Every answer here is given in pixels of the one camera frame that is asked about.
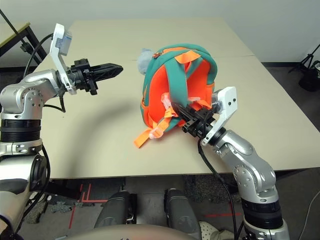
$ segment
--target black cable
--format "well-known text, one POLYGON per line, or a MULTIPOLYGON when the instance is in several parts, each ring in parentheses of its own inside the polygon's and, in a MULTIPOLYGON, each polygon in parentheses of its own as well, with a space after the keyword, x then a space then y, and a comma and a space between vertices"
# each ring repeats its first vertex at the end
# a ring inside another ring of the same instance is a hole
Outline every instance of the black cable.
POLYGON ((30 213, 31 209, 38 203, 38 201, 40 200, 41 196, 44 194, 46 188, 48 187, 49 184, 49 180, 50 180, 50 173, 51 173, 51 168, 50 168, 50 162, 49 162, 49 157, 46 151, 45 146, 42 144, 42 152, 43 155, 46 159, 46 180, 45 183, 43 185, 43 188, 41 189, 41 191, 34 197, 34 201, 31 203, 31 205, 24 211, 22 219, 24 219, 28 213, 30 213))
POLYGON ((50 105, 50 104, 45 104, 45 105, 43 105, 43 106, 44 106, 44 107, 48 107, 48 108, 57 109, 57 110, 65 113, 65 112, 66 112, 66 108, 65 108, 64 97, 63 97, 63 96, 60 96, 59 99, 60 99, 60 105, 61 105, 61 107, 54 106, 54 105, 50 105))
POLYGON ((207 167, 220 180, 220 182, 222 183, 222 186, 224 187, 226 193, 228 194, 228 197, 230 199, 232 220, 233 220, 233 235, 234 235, 234 239, 236 240, 236 237, 237 237, 237 222, 236 222, 234 201, 232 200, 231 194, 229 192, 229 189, 227 187, 227 184, 226 184, 225 180, 219 175, 219 173, 214 169, 214 167, 208 161, 208 159, 207 159, 207 157, 206 157, 206 155, 205 155, 205 153, 204 153, 204 151, 202 149, 202 146, 201 146, 202 139, 203 138, 199 138, 199 140, 198 140, 198 152, 199 152, 200 156, 202 157, 204 163, 207 165, 207 167))
POLYGON ((26 64, 26 67, 25 67, 25 70, 24 70, 24 73, 23 73, 23 77, 25 77, 25 76, 27 75, 27 73, 28 73, 28 71, 29 71, 29 67, 30 67, 31 61, 32 61, 32 59, 34 58, 34 56, 35 56, 36 52, 38 51, 38 49, 41 47, 41 45, 42 45, 47 39, 52 38, 53 35, 54 35, 54 34, 51 33, 51 34, 45 36, 45 37, 35 46, 35 48, 33 49, 33 52, 31 53, 31 56, 30 56, 30 58, 29 58, 29 61, 28 61, 28 63, 26 64))
POLYGON ((233 236, 234 236, 234 240, 238 240, 237 239, 237 222, 236 222, 236 213, 235 213, 235 206, 234 206, 234 201, 232 199, 232 196, 229 192, 228 186, 226 181, 220 176, 220 174, 215 170, 215 168, 210 164, 210 162, 208 161, 204 150, 202 149, 201 146, 201 141, 206 137, 207 135, 207 131, 206 131, 206 124, 207 124, 207 120, 209 118, 209 114, 210 111, 205 115, 204 119, 203 119, 203 123, 202 123, 202 133, 203 133, 203 137, 199 138, 197 146, 198 146, 198 152, 200 154, 200 156, 202 157, 202 160, 204 161, 204 163, 207 165, 207 167, 210 169, 210 171, 220 180, 220 182, 222 183, 222 186, 224 187, 229 200, 230 200, 230 205, 231 205, 231 212, 232 212, 232 221, 233 221, 233 236))
POLYGON ((238 231, 236 232, 236 240, 239 239, 242 228, 244 227, 244 221, 241 222, 238 231))

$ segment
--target floor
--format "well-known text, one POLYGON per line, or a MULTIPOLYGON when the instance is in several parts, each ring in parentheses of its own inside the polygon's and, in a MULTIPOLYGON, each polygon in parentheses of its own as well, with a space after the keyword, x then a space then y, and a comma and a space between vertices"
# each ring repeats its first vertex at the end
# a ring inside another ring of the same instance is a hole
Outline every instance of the floor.
MULTIPOLYGON (((268 67, 269 72, 282 85, 290 97, 307 115, 310 121, 320 130, 320 91, 308 92, 298 85, 301 77, 299 72, 288 74, 289 68, 268 67)), ((0 73, 0 89, 4 85, 16 81, 20 73, 0 73)), ((163 211, 164 191, 168 188, 183 190, 186 185, 184 176, 149 176, 149 177, 128 177, 124 189, 136 193, 138 197, 138 218, 139 224, 154 224, 165 226, 166 216, 163 211)), ((277 181, 276 187, 279 193, 283 218, 286 220, 290 239, 296 240, 302 230, 308 205, 313 196, 320 190, 320 168, 311 168, 297 174, 281 178, 277 181)), ((215 186, 207 189, 215 193, 215 186)), ((191 205, 200 221, 207 221, 217 229, 232 230, 232 218, 229 216, 230 207, 228 202, 216 203, 211 198, 202 199, 201 202, 191 201, 191 205)), ((52 213, 52 205, 47 207, 41 215, 38 224, 24 222, 20 235, 25 240, 54 240, 58 237, 72 236, 93 228, 101 205, 77 207, 74 211, 72 226, 69 228, 72 212, 52 213)), ((240 204, 236 204, 235 211, 237 225, 239 226, 243 217, 240 204)), ((311 208, 307 226, 302 239, 320 239, 320 197, 318 197, 311 208)))

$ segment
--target orange strap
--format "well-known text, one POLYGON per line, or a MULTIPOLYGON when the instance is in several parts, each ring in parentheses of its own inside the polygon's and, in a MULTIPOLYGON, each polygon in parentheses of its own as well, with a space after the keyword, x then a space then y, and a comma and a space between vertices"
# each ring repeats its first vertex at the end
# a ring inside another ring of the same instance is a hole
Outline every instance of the orange strap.
POLYGON ((187 51, 185 53, 182 53, 178 56, 175 56, 175 60, 180 63, 180 64, 186 64, 186 63, 190 63, 194 60, 196 60, 197 58, 200 58, 201 55, 199 55, 198 53, 190 50, 190 51, 187 51))
POLYGON ((141 133, 134 141, 134 145, 137 148, 140 148, 149 138, 149 133, 152 129, 147 128, 143 133, 141 133))
POLYGON ((165 111, 163 120, 158 124, 148 114, 148 120, 150 124, 152 123, 152 128, 148 127, 133 141, 136 147, 140 148, 149 138, 161 138, 165 130, 169 127, 172 117, 178 117, 172 106, 165 111))

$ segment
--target teal backpack strap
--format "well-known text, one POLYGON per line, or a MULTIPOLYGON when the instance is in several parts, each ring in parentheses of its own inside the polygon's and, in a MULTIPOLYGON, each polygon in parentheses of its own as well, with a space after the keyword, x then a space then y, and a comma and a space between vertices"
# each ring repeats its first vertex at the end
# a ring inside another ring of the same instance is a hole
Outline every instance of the teal backpack strap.
POLYGON ((187 106, 188 88, 184 65, 178 63, 175 58, 171 58, 164 63, 164 66, 168 77, 171 101, 184 107, 187 106))

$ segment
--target metal stand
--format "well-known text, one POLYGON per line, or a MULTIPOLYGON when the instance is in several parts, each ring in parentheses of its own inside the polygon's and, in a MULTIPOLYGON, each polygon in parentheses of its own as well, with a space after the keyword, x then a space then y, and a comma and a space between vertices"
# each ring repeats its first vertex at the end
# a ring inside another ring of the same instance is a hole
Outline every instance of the metal stand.
POLYGON ((60 195, 75 200, 79 200, 81 194, 78 189, 68 188, 51 181, 49 182, 48 187, 45 189, 45 192, 47 194, 60 195))
MULTIPOLYGON (((9 19, 6 17, 6 15, 1 11, 1 9, 0 9, 0 15, 4 18, 6 23, 10 26, 10 28, 15 33, 15 37, 0 48, 0 57, 3 54, 5 54, 10 48, 12 48, 14 45, 16 45, 19 41, 22 42, 22 45, 20 48, 24 52, 27 52, 28 54, 31 55, 34 48, 39 43, 39 41, 38 41, 37 37, 35 36, 34 32, 31 30, 30 26, 28 26, 27 28, 25 28, 21 32, 18 32, 15 29, 15 27, 12 25, 12 23, 9 21, 9 19), (31 43, 32 46, 30 45, 30 43, 28 43, 24 40, 24 37, 26 37, 29 40, 29 42, 31 43)), ((45 59, 45 57, 47 56, 47 53, 42 46, 39 48, 37 53, 42 60, 45 59)), ((33 59, 38 65, 41 63, 41 60, 39 60, 36 56, 34 56, 33 59)))
POLYGON ((293 70, 301 70, 303 68, 306 68, 305 64, 309 61, 307 69, 310 69, 311 63, 314 59, 314 53, 318 50, 320 47, 320 44, 313 50, 312 53, 309 53, 301 62, 299 62, 296 66, 294 66, 292 69, 288 71, 288 73, 291 73, 293 70))

